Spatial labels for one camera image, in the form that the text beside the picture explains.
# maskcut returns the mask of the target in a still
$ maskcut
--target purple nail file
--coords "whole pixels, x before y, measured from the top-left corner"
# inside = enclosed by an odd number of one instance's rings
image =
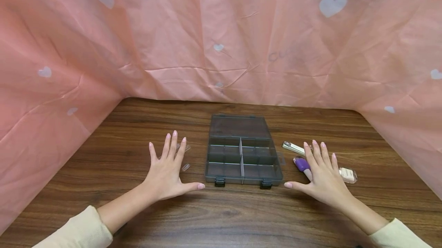
[[[310,165],[304,158],[296,157],[293,159],[293,162],[300,172],[303,172],[310,181],[313,181],[313,175],[310,170]]]
[[[300,172],[303,172],[306,169],[310,169],[310,165],[308,164],[308,162],[304,158],[301,158],[301,157],[295,158],[295,165],[299,169]]]

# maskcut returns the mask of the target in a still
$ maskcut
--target wood grain surface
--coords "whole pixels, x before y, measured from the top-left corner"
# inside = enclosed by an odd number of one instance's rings
[[[35,245],[88,205],[99,207],[142,182],[148,142],[157,149],[178,131],[191,149],[183,182],[204,182],[210,117],[263,115],[284,181],[307,183],[283,141],[325,141],[340,166],[357,171],[351,192],[387,219],[399,218],[434,248],[442,248],[442,202],[358,113],[196,102],[123,100],[0,237],[0,247]],[[206,189],[158,202],[131,220],[111,247],[372,247],[345,217],[314,199],[285,189],[206,184]]]

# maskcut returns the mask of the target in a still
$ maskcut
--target small clear box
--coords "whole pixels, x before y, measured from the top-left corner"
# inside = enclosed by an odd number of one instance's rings
[[[339,174],[345,183],[354,184],[358,181],[358,176],[353,169],[339,168]]]
[[[283,176],[264,117],[212,115],[206,159],[206,181],[260,185],[269,189]]]

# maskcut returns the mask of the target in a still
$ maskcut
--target sleeve cuff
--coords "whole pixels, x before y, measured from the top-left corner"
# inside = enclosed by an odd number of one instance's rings
[[[370,235],[369,238],[376,245],[383,248],[431,248],[399,219],[394,219],[385,227]]]
[[[112,240],[113,236],[101,221],[97,210],[89,206],[34,248],[104,248]]]

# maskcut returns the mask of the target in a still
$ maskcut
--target finger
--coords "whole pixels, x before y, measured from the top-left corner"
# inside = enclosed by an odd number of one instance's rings
[[[199,191],[202,190],[206,187],[206,185],[204,185],[203,183],[188,183],[188,184],[182,184],[181,185],[181,194],[185,194],[188,192],[193,192],[193,191]]]
[[[155,153],[155,148],[153,146],[153,143],[149,143],[149,152],[150,152],[150,164],[154,164],[156,161],[158,161],[157,153]]]
[[[305,158],[307,159],[307,162],[310,165],[311,170],[315,170],[318,167],[318,163],[316,163],[312,151],[310,150],[310,146],[308,146],[308,143],[306,143],[306,141],[304,142],[304,152],[305,152]]]
[[[184,137],[181,141],[180,149],[178,149],[178,153],[176,154],[175,161],[178,165],[178,167],[181,167],[181,163],[183,162],[184,153],[186,152],[186,144],[187,144],[187,138]]]
[[[169,153],[169,147],[170,147],[170,134],[168,133],[166,135],[165,146],[163,147],[163,152],[161,153],[160,160],[167,158],[167,154]]]
[[[169,154],[168,154],[168,156],[167,156],[167,158],[168,158],[169,160],[171,160],[171,161],[173,161],[174,158],[175,158],[175,153],[176,153],[176,143],[177,143],[177,141],[178,141],[178,133],[177,133],[176,130],[174,130],[174,131],[173,131],[173,134],[172,134],[172,142],[171,142],[171,145],[170,145]]]
[[[324,160],[322,160],[318,143],[315,140],[313,140],[312,144],[313,144],[313,157],[315,158],[316,163],[318,163],[318,166],[322,166],[324,164]]]
[[[310,184],[302,184],[299,182],[285,182],[284,186],[286,188],[291,188],[293,190],[297,190],[310,195],[310,187],[311,187]]]
[[[332,170],[332,162],[330,161],[330,156],[328,155],[327,146],[324,142],[321,143],[321,154],[322,154],[322,160],[324,161],[325,165]]]
[[[333,167],[333,170],[337,173],[339,173],[339,166],[338,166],[338,159],[336,158],[336,154],[331,155],[331,166]]]

